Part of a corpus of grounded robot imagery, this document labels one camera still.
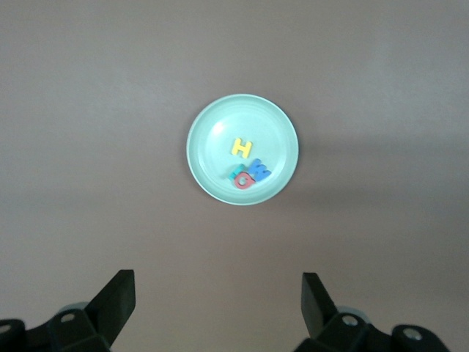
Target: plate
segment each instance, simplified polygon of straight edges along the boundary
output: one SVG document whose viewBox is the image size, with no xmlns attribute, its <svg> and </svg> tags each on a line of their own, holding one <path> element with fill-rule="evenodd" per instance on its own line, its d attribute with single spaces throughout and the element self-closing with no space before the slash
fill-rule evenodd
<svg viewBox="0 0 469 352">
<path fill-rule="evenodd" d="M 274 103 L 256 95 L 228 95 L 194 120 L 187 157 L 192 175 L 212 197 L 253 205 L 288 184 L 298 162 L 298 138 Z"/>
</svg>

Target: turquoise plate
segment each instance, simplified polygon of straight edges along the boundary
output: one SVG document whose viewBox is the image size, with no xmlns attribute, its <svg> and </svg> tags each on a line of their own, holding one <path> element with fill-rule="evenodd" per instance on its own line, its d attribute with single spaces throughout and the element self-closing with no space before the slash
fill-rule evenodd
<svg viewBox="0 0 469 352">
<path fill-rule="evenodd" d="M 298 138 L 274 103 L 256 95 L 228 95 L 194 120 L 187 157 L 192 175 L 212 197 L 252 205 L 288 184 L 298 162 Z"/>
</svg>

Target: gray table surface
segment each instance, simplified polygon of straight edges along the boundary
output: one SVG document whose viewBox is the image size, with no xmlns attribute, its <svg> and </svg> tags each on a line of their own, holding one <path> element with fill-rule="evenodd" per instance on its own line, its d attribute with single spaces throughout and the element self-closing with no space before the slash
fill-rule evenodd
<svg viewBox="0 0 469 352">
<path fill-rule="evenodd" d="M 300 160 L 260 205 L 196 184 L 197 114 L 261 95 Z M 469 2 L 0 1 L 0 317 L 121 268 L 123 351 L 293 351 L 304 271 L 389 333 L 469 344 Z"/>
</svg>

